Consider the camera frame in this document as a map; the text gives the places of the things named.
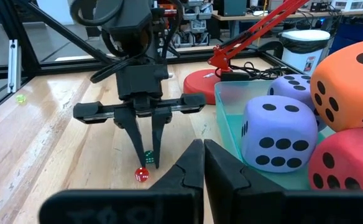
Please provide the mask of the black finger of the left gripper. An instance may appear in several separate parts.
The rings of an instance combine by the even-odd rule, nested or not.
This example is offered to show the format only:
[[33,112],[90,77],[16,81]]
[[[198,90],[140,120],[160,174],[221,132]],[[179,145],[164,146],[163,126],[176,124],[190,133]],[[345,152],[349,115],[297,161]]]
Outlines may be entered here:
[[158,111],[152,115],[152,144],[155,167],[160,166],[160,148],[164,126],[172,120],[171,111]]
[[125,129],[136,150],[137,157],[142,167],[145,167],[145,152],[142,136],[136,120],[136,112],[128,107],[116,108],[114,110],[114,123],[121,129]]

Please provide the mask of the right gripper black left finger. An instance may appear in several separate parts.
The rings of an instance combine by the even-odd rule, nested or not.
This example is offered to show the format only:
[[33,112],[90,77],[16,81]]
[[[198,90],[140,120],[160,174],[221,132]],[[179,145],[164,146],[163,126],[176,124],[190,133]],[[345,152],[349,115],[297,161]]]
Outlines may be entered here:
[[195,139],[145,190],[63,190],[46,199],[39,224],[202,224],[204,144]]

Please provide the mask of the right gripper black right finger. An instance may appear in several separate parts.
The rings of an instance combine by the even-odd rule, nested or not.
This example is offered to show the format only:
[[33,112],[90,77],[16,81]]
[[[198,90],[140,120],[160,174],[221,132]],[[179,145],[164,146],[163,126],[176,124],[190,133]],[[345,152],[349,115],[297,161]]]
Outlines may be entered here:
[[214,224],[363,224],[363,191],[287,190],[204,140]]

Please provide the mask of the small red translucent die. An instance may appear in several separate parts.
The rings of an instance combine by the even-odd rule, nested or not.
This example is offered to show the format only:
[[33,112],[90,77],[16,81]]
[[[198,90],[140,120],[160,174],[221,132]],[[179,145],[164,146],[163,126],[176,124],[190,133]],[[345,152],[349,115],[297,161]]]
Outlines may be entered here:
[[145,182],[149,178],[149,171],[145,167],[140,167],[136,169],[135,178],[139,182]]

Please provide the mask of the large purple foam die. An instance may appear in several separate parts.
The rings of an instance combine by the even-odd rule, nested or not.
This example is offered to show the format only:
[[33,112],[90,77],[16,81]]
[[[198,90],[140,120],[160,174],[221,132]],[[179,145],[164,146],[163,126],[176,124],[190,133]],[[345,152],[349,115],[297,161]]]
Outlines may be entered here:
[[309,75],[291,74],[276,78],[267,90],[268,95],[280,95],[294,98],[306,104],[314,113],[318,131],[322,131],[326,124],[319,116],[311,99]]
[[265,95],[249,100],[242,127],[242,158],[266,172],[301,169],[309,161],[318,138],[312,110],[286,96]]

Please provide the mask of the large red foam die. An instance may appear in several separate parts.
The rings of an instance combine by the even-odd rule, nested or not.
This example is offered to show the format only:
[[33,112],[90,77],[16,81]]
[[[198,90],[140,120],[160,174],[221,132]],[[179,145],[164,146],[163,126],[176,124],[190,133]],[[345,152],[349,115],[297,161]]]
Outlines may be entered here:
[[316,190],[363,190],[363,128],[347,129],[320,142],[308,163]]

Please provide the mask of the large orange foam die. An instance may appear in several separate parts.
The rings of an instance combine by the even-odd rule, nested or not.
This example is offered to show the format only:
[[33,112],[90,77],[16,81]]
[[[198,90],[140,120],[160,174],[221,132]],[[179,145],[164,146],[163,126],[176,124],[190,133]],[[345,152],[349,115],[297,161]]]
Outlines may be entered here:
[[333,131],[363,128],[363,41],[322,60],[310,92],[316,112]]

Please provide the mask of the red desk lamp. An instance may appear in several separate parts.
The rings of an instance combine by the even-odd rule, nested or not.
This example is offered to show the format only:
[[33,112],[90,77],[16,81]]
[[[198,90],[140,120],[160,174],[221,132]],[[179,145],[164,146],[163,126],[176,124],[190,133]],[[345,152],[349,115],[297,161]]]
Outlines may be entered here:
[[202,93],[206,98],[207,104],[215,104],[215,84],[234,73],[231,68],[231,59],[308,1],[287,0],[247,31],[238,34],[221,45],[215,46],[213,48],[213,56],[208,60],[208,64],[214,68],[198,70],[187,75],[183,82],[183,92]]

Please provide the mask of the teal translucent plastic bin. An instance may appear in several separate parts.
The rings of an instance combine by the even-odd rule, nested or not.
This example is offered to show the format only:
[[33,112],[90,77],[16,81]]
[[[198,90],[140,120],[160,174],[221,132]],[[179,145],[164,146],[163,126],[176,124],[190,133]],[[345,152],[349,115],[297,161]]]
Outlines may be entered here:
[[[270,81],[219,82],[214,86],[216,100],[216,119],[223,140],[224,148],[240,161],[242,120],[246,103],[257,96],[267,94]],[[289,173],[260,174],[288,190],[309,190],[307,166]]]

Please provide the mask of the grey parts bin rack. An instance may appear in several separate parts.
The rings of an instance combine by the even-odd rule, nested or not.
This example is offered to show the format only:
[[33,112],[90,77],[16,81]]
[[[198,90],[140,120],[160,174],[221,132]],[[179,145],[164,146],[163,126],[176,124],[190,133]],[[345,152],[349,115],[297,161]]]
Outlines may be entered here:
[[212,0],[180,0],[183,6],[181,24],[171,41],[175,48],[208,46],[211,36],[207,22],[213,13]]

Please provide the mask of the dark green equipment box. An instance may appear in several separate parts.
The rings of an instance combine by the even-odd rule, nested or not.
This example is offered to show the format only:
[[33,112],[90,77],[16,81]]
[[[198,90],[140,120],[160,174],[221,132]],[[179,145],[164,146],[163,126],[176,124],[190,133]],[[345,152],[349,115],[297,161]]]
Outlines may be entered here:
[[245,16],[247,11],[247,0],[223,0],[222,16]]

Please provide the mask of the silver aluminium bar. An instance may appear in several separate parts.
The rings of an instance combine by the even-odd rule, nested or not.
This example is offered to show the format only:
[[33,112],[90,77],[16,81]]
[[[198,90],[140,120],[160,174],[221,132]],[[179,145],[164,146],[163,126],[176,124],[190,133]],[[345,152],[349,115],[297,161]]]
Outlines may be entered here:
[[22,51],[17,39],[9,41],[7,92],[15,93],[21,87]]

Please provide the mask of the wooden workbench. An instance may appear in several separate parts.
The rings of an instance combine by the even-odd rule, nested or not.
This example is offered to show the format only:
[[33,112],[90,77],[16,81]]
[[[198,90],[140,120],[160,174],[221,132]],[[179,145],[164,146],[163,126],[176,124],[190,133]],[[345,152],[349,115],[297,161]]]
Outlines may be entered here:
[[[363,11],[341,11],[339,15],[343,16],[355,16],[355,15],[363,15]],[[218,14],[217,11],[212,12],[212,17],[219,20],[219,21],[231,21],[230,24],[230,36],[235,36],[239,33],[239,22],[252,22],[252,21],[259,21],[267,16],[266,13],[260,13],[257,16],[253,15],[253,13],[246,13],[244,16],[221,16]],[[296,12],[294,14],[290,14],[287,17],[287,20],[294,20],[300,18],[307,18],[307,19],[314,19],[317,17],[333,17],[337,16],[335,12],[308,12],[308,11],[301,11]]]

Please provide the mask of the white trash bin black bag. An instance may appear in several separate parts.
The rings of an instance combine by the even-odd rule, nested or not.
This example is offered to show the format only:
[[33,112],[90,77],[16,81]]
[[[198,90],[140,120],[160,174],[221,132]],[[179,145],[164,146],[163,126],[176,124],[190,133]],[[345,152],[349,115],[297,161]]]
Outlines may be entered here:
[[329,39],[330,33],[323,30],[282,32],[279,37],[283,45],[282,60],[311,76]]

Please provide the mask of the blue plastic crate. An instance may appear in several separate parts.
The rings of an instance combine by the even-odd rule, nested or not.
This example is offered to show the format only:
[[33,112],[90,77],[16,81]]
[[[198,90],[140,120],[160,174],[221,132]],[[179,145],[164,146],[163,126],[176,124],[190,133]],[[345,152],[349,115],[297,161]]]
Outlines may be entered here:
[[344,47],[363,41],[363,18],[344,17],[329,48],[332,54]]

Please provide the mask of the white drawer cabinet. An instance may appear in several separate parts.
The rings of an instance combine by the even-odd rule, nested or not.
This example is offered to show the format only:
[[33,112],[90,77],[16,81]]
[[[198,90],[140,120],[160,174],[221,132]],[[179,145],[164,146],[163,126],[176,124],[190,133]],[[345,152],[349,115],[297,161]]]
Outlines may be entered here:
[[331,5],[341,11],[363,11],[363,0],[332,0]]

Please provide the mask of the black aluminium table frame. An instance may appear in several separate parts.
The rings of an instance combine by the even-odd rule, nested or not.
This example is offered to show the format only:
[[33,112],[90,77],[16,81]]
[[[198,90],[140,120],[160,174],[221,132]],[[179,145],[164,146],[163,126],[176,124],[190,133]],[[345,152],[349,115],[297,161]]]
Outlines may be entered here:
[[[76,62],[40,63],[37,60],[37,56],[32,48],[32,44],[30,43],[22,22],[19,20],[19,16],[15,9],[16,5],[25,7],[32,14],[39,17],[49,27],[88,53],[90,59]],[[71,72],[91,72],[92,75],[94,75],[97,71],[108,66],[117,59],[110,51],[108,54],[105,54],[87,44],[82,38],[68,30],[30,0],[0,0],[0,21],[3,24],[6,33],[10,35],[11,40],[17,39],[19,42],[22,51],[21,76],[23,77],[36,77],[39,75]]]

